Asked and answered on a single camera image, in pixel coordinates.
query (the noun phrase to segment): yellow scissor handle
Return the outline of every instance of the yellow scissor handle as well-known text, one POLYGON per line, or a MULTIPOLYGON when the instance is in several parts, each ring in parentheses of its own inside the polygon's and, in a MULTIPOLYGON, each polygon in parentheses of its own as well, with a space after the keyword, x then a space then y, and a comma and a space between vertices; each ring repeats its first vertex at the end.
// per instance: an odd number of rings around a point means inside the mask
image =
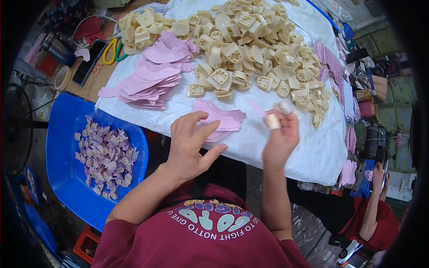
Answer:
POLYGON ((115 37, 103 52, 103 62, 105 65, 111 65, 115 62, 116 42, 118 42, 118 39, 115 37), (112 50, 113 50, 113 58, 110 61, 107 61, 106 55, 107 55, 107 51, 109 51, 110 47, 112 47, 112 50))

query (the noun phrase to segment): scissors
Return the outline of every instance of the scissors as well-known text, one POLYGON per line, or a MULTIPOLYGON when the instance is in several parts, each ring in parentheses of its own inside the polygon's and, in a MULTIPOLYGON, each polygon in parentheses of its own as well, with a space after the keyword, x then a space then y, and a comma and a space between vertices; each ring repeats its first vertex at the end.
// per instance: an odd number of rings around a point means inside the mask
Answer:
POLYGON ((103 62, 104 62, 105 65, 111 65, 115 61, 118 61, 118 62, 122 61, 123 59, 125 59, 128 56, 127 54, 124 54, 122 57, 119 58, 119 53, 121 52, 121 48, 122 48, 121 38, 122 37, 119 37, 119 38, 115 37, 114 39, 112 39, 112 41, 109 43, 109 45, 107 46, 107 48, 104 50, 104 52, 103 52, 103 62), (118 47, 118 49, 116 49, 116 44, 117 44, 118 41, 119 41, 119 47, 118 47), (112 57, 112 59, 110 61, 107 61, 106 60, 107 51, 109 51, 109 49, 111 47, 113 49, 114 57, 112 57))

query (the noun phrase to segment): wooden table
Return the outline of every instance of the wooden table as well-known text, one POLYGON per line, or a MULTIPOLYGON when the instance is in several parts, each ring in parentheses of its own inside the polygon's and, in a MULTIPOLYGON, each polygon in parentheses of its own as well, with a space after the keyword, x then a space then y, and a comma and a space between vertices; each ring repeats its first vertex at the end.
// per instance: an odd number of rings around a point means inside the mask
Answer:
MULTIPOLYGON (((166 4, 169 0, 135 0, 128 3, 123 8, 115 8, 110 9, 112 11, 111 17, 115 20, 119 20, 121 17, 123 17, 125 14, 129 13, 130 11, 137 9, 140 6, 143 6, 147 3, 161 3, 166 4)), ((115 22, 106 20, 103 26, 104 36, 109 37, 113 34, 113 27, 115 26, 115 22)), ((107 52, 106 59, 110 60, 112 57, 115 57, 113 55, 112 49, 109 49, 107 52)), ((76 62, 72 65, 72 77, 74 76, 77 68, 79 67, 80 63, 82 62, 82 57, 79 57, 76 59, 76 62)), ((77 95, 79 97, 82 97, 86 100, 97 102, 98 100, 98 91, 106 86, 107 82, 110 79, 110 75, 118 65, 118 62, 115 61, 112 65, 106 65, 103 63, 102 57, 97 61, 97 64, 93 68, 91 74, 89 75, 88 79, 86 80, 83 87, 78 86, 75 84, 72 80, 68 83, 64 91, 70 92, 74 95, 77 95)), ((48 77, 47 82, 53 84, 55 77, 57 77, 57 72, 52 75, 52 77, 48 77)))

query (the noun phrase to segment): green scissor handle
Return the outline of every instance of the green scissor handle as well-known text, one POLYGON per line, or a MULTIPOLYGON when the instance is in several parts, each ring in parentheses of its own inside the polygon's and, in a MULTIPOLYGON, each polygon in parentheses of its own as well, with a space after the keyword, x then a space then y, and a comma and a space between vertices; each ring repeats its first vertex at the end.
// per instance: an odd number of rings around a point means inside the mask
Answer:
POLYGON ((116 54, 115 54, 115 60, 116 61, 121 61, 128 56, 128 54, 124 54, 122 57, 119 58, 119 53, 121 52, 121 48, 122 48, 121 38, 122 37, 119 37, 119 39, 118 39, 119 46, 118 46, 118 49, 116 50, 116 54))

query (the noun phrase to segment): person's left hand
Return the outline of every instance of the person's left hand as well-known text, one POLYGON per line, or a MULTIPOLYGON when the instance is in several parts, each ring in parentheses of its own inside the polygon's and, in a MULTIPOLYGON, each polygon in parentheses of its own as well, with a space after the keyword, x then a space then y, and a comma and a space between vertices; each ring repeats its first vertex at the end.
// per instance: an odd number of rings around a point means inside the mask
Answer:
POLYGON ((228 148, 226 144, 219 144, 204 156, 199 153, 202 144, 221 123, 219 120, 214 121, 194 133, 197 122, 207 117, 208 113, 197 111, 181 116, 171 125, 170 153, 167 162, 161 164, 160 169, 179 182, 192 180, 207 171, 228 148))

